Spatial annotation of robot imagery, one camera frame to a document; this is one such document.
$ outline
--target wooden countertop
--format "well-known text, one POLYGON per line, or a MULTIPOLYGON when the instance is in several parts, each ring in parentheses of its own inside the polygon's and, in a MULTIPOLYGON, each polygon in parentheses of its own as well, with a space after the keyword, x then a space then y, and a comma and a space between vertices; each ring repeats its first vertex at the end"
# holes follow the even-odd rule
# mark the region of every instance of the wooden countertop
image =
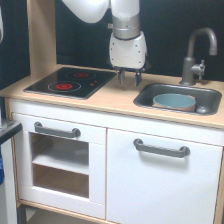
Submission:
MULTIPOLYGON (((75 66, 58 65, 54 70, 57 70, 61 67, 75 66)), ((136 87, 134 74, 127 72, 125 83, 123 85, 120 85, 117 77, 115 77, 100 90, 94 93, 89 99, 76 100, 65 97, 26 93, 23 90, 37 81, 33 80, 31 77, 26 77, 0 91, 0 96, 224 129, 224 82, 202 81, 201 83, 195 85, 195 87, 198 88, 217 90, 223 95, 219 110, 216 114, 201 116, 181 112, 170 112, 159 109, 148 109, 136 106, 133 103, 133 100, 146 85, 151 83, 179 85, 179 82, 181 80, 180 77, 150 74, 143 74, 142 78, 142 83, 138 87, 136 87)))

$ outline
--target sink basin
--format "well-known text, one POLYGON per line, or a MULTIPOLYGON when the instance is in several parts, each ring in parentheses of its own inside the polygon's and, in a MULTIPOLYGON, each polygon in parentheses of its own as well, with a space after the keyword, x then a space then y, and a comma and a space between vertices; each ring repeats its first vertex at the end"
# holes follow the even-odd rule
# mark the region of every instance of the sink basin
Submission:
POLYGON ((178 111, 195 115, 212 115, 217 113, 222 94, 212 89, 201 89, 187 86, 166 85, 161 83, 150 84, 146 86, 135 98, 134 103, 137 106, 145 108, 155 108, 159 110, 178 111), (169 108, 153 107, 153 98, 160 94, 176 93, 190 95, 195 97, 196 108, 193 112, 185 112, 169 108))

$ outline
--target wall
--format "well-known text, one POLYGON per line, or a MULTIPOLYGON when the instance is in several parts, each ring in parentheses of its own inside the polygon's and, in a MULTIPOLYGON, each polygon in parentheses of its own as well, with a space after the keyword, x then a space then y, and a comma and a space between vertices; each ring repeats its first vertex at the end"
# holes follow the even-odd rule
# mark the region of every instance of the wall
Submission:
MULTIPOLYGON (((197 39, 195 57, 205 59, 205 79, 224 81, 223 0, 141 0, 141 29, 148 45, 147 73, 181 76, 188 39, 195 29, 211 27, 218 55, 208 56, 208 39, 197 39)), ((0 45, 0 88, 29 75, 26 0, 1 0, 5 37, 0 45)), ((56 0, 58 63, 111 68, 108 10, 98 24, 86 24, 56 0)))
MULTIPOLYGON (((205 59, 204 79, 224 81, 224 1, 223 0, 140 0, 141 29, 146 36, 147 73, 181 76, 190 34, 203 27, 214 30, 218 55, 208 55, 207 37, 196 42, 197 62, 205 59)), ((98 24, 85 24, 56 0, 58 62, 89 67, 111 68, 108 63, 111 23, 108 11, 98 24)))

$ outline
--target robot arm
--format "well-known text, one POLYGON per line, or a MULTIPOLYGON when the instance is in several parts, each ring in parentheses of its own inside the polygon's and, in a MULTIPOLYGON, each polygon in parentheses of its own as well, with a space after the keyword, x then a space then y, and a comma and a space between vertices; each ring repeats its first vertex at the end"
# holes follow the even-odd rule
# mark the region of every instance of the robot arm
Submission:
POLYGON ((136 85, 141 82, 147 47, 140 31, 139 0, 62 0, 81 20, 96 23, 102 19, 109 5, 113 17, 110 39, 110 61, 124 82, 125 69, 136 71, 136 85))

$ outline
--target stovetop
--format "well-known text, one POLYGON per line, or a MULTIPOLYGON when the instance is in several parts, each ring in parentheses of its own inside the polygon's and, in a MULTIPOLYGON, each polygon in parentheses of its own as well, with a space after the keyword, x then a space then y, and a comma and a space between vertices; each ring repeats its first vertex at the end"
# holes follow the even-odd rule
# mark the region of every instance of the stovetop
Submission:
POLYGON ((115 72, 65 67, 34 83, 24 91, 75 99, 88 99, 115 75, 115 72))

